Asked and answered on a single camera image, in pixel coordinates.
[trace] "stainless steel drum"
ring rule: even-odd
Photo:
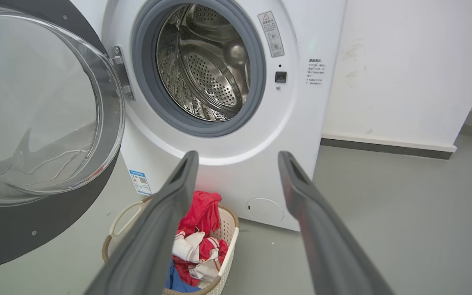
[[[230,120],[249,93],[249,58],[240,35],[202,5],[183,5],[167,18],[157,41],[157,69],[174,102],[202,120]]]

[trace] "front-loading washing machine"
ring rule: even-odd
[[[344,11],[345,0],[0,0],[0,263],[74,223],[120,150],[140,194],[196,150],[196,189],[299,230],[277,155],[314,170]]]

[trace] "baseboard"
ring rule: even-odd
[[[342,136],[333,133],[323,133],[320,145],[391,154],[413,155],[418,157],[430,157],[435,159],[449,159],[456,151],[456,147],[454,145],[438,146],[379,140],[373,138]]]

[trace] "washing machine door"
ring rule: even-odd
[[[69,0],[0,0],[0,264],[94,202],[118,157],[122,86]]]

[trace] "dark gray baseboard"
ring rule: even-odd
[[[399,154],[399,155],[410,155],[410,156],[417,156],[417,157],[428,157],[428,158],[433,158],[433,159],[449,159],[451,155],[453,154],[451,152],[416,149],[413,147],[406,148],[403,146],[393,146],[393,145],[336,140],[336,139],[327,139],[327,138],[322,138],[322,140],[320,140],[320,145],[335,146],[337,148],[341,147],[344,149],[381,152],[381,153],[390,153],[390,154]]]

